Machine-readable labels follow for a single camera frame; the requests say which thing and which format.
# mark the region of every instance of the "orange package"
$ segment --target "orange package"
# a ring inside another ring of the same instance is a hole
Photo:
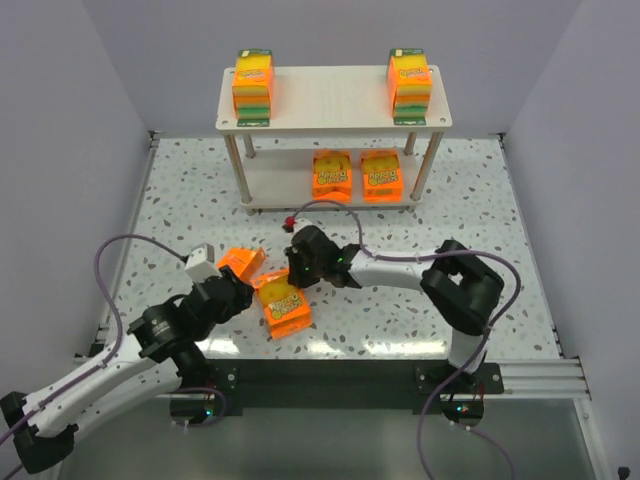
[[[233,247],[220,259],[218,268],[228,265],[240,280],[249,284],[251,277],[262,266],[266,258],[267,254],[262,248],[250,250]]]
[[[402,200],[402,169],[395,149],[363,150],[360,152],[360,164],[364,176],[365,202]]]
[[[311,307],[302,290],[289,285],[288,276],[289,269],[284,268],[261,275],[252,282],[275,339],[311,326]]]
[[[271,50],[240,50],[231,86],[233,96],[262,97],[269,103],[273,98],[273,78]]]
[[[351,154],[348,150],[313,152],[314,200],[351,201]]]

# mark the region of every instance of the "speckled table surface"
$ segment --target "speckled table surface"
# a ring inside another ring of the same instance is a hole
[[[401,147],[394,139],[254,138],[257,156],[267,148]],[[416,157],[427,140],[416,142]],[[443,140],[427,180],[423,203],[414,212],[364,210],[360,218],[365,241],[375,249],[428,250],[455,238],[467,247],[503,255],[518,267],[523,291],[489,343],[488,358],[556,359],[559,350],[531,251],[497,140]],[[281,229],[283,212],[247,213],[224,142],[212,139],[161,140],[146,187],[136,233],[154,236],[181,253],[208,242],[221,256],[232,246],[262,246],[268,254],[263,271],[286,266],[290,241]],[[343,245],[356,241],[352,219],[343,212],[309,212],[305,217]],[[188,277],[175,259],[143,242],[134,242],[123,272],[117,305],[125,322],[149,305],[187,292]],[[500,266],[506,280],[513,280]],[[305,292],[313,325],[298,334],[273,340],[263,311],[254,305],[217,326],[200,347],[211,358],[286,359],[440,359],[447,354],[451,328],[426,295],[380,287],[335,289],[320,283]]]

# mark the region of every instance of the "purple cable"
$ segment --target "purple cable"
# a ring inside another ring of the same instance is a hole
[[[210,388],[210,387],[180,388],[178,390],[174,390],[171,393],[212,393],[216,395],[218,398],[220,398],[220,400],[222,400],[222,410],[220,410],[220,413],[216,415],[213,420],[207,420],[202,423],[189,424],[188,428],[210,427],[220,422],[224,418],[225,414],[227,413],[227,407],[228,407],[227,398],[222,394],[222,392],[220,392],[219,390],[216,390],[215,388]]]
[[[10,478],[12,478],[15,474],[17,474],[19,471],[22,470],[22,464],[20,465],[16,465],[16,467],[11,470],[9,473],[7,473],[7,475],[5,477],[2,477],[2,480],[9,480]]]
[[[133,233],[127,233],[127,234],[123,234],[123,235],[116,235],[115,237],[111,237],[110,239],[106,240],[102,245],[100,245],[100,248],[98,248],[98,251],[96,252],[95,257],[93,259],[93,272],[94,272],[95,277],[96,277],[96,283],[98,284],[98,288],[102,292],[102,295],[104,296],[105,300],[107,301],[107,304],[109,305],[109,308],[113,312],[113,317],[114,317],[114,319],[116,321],[116,331],[117,331],[116,341],[114,343],[114,346],[111,349],[111,351],[107,354],[107,356],[105,357],[104,363],[109,362],[115,356],[115,354],[118,353],[118,350],[120,349],[120,345],[122,344],[122,339],[124,337],[124,327],[122,325],[122,317],[120,317],[120,312],[118,312],[118,308],[116,307],[116,304],[113,301],[113,298],[111,297],[111,294],[109,293],[109,290],[107,289],[106,285],[104,284],[104,280],[102,280],[102,275],[100,274],[100,257],[102,256],[102,252],[104,252],[104,250],[109,245],[111,245],[113,242],[118,241],[118,240],[123,240],[123,239],[126,239],[126,238],[131,238],[131,239],[135,239],[135,240],[144,240],[146,242],[152,243],[153,245],[155,245],[155,246],[157,246],[159,248],[162,248],[163,250],[169,252],[174,257],[177,257],[178,259],[180,259],[180,261],[183,260],[182,256],[179,253],[177,253],[176,251],[174,251],[171,248],[167,247],[166,245],[163,245],[162,243],[158,242],[157,240],[154,240],[153,238],[145,237],[144,235],[137,235],[137,234],[133,234]],[[68,383],[64,384],[58,390],[52,392],[47,397],[45,397],[43,400],[38,402],[38,407],[40,407],[40,409],[45,408],[45,406],[49,402],[51,402],[54,398],[56,398],[59,395],[63,394],[64,392],[66,392],[70,388],[75,387],[77,384],[79,384],[80,382],[86,380],[87,378],[89,378],[91,375],[93,375],[95,372],[97,372],[100,369],[101,369],[100,366],[95,366],[93,368],[90,368],[89,370],[87,370],[83,374],[78,375],[76,378],[74,378],[73,380],[70,380]],[[5,432],[0,437],[0,445],[2,445],[4,442],[6,442],[7,439],[9,439],[18,429],[20,429],[20,427],[22,427],[22,425],[27,423],[38,411],[39,410],[32,410],[29,413],[27,413],[24,417],[22,417],[20,420],[18,420],[13,427],[11,427],[7,432]]]
[[[461,428],[463,430],[466,431],[466,427],[460,424],[457,424],[458,428]],[[477,428],[471,428],[469,429],[470,433],[473,433],[474,435],[477,435],[478,437],[486,440],[487,442],[493,444],[494,447],[496,447],[498,450],[500,450],[500,453],[502,453],[502,456],[507,460],[507,462],[509,463],[509,470],[511,471],[511,478],[516,478],[517,475],[517,469],[516,469],[516,465],[515,463],[513,463],[513,459],[511,458],[511,455],[509,455],[509,453],[505,450],[505,448],[502,446],[502,444],[500,442],[498,442],[495,438],[493,438],[491,435],[489,435],[488,433],[483,432],[482,430],[478,430]]]
[[[494,260],[494,261],[504,265],[505,267],[507,267],[507,269],[509,269],[509,271],[513,274],[513,276],[515,278],[516,286],[515,286],[513,294],[511,295],[511,297],[509,297],[509,299],[502,306],[502,308],[500,308],[500,310],[498,310],[498,313],[496,313],[493,316],[493,318],[489,321],[489,323],[487,325],[487,329],[486,329],[486,331],[485,331],[485,333],[484,333],[484,335],[482,337],[482,341],[478,345],[478,348],[473,352],[473,354],[471,354],[469,359],[460,366],[460,368],[458,368],[455,372],[453,372],[451,375],[449,375],[449,377],[447,377],[442,383],[440,383],[440,385],[438,385],[431,392],[431,395],[429,395],[429,397],[427,398],[427,401],[424,403],[424,406],[422,407],[422,411],[420,412],[420,417],[418,419],[417,435],[416,435],[416,444],[417,444],[417,447],[418,447],[418,455],[420,457],[420,463],[422,464],[422,468],[424,469],[424,471],[427,474],[427,476],[431,480],[435,480],[435,475],[433,474],[433,471],[431,470],[431,467],[429,466],[429,463],[427,462],[427,459],[426,459],[424,451],[423,451],[423,446],[422,446],[422,429],[423,429],[423,426],[424,426],[424,420],[425,420],[427,411],[429,410],[429,407],[431,406],[433,401],[440,394],[440,392],[447,385],[449,385],[453,380],[455,380],[459,375],[461,375],[462,372],[464,372],[464,370],[469,365],[471,365],[471,363],[476,359],[476,357],[478,355],[480,355],[480,353],[484,349],[485,345],[489,341],[489,334],[491,333],[491,329],[493,328],[495,323],[498,321],[498,319],[502,315],[504,315],[504,313],[513,305],[513,303],[516,301],[516,298],[518,298],[518,295],[520,294],[520,289],[522,287],[522,280],[520,279],[520,274],[518,273],[518,270],[516,270],[516,268],[513,266],[513,264],[511,264],[510,262],[508,262],[504,258],[499,257],[498,255],[494,255],[493,253],[482,252],[482,251],[479,251],[479,250],[455,250],[455,251],[442,252],[442,253],[433,253],[433,254],[430,254],[430,255],[424,255],[424,256],[420,256],[420,257],[392,257],[392,256],[389,256],[389,255],[376,255],[371,250],[369,250],[366,247],[366,245],[364,244],[364,231],[363,231],[363,228],[362,228],[362,223],[360,222],[360,218],[358,218],[358,214],[354,210],[352,210],[348,205],[345,205],[344,203],[337,202],[335,200],[312,200],[312,201],[307,202],[307,203],[303,204],[302,206],[300,206],[293,213],[293,218],[295,219],[295,217],[297,217],[299,213],[304,211],[310,205],[314,205],[314,204],[317,204],[317,203],[331,203],[333,205],[337,205],[341,209],[345,210],[349,215],[351,215],[351,217],[353,217],[353,219],[355,220],[356,226],[358,228],[358,243],[360,244],[360,250],[362,250],[365,253],[365,255],[367,255],[367,256],[369,256],[369,257],[371,257],[373,259],[384,260],[384,261],[388,261],[388,262],[424,262],[424,261],[436,260],[438,258],[473,255],[473,256],[478,256],[478,257],[489,258],[491,260]],[[483,432],[480,432],[480,431],[477,431],[477,430],[473,430],[473,429],[471,431],[473,433],[475,433],[476,435],[478,435],[478,436],[488,440],[489,442],[493,443],[500,450],[500,452],[502,452],[502,454],[506,458],[507,462],[509,463],[509,468],[511,469],[511,479],[512,480],[516,480],[518,478],[517,470],[515,468],[515,464],[513,462],[513,459],[511,458],[509,453],[506,451],[506,449],[503,446],[501,446],[496,440],[494,440],[493,438],[489,437],[487,434],[485,434]]]

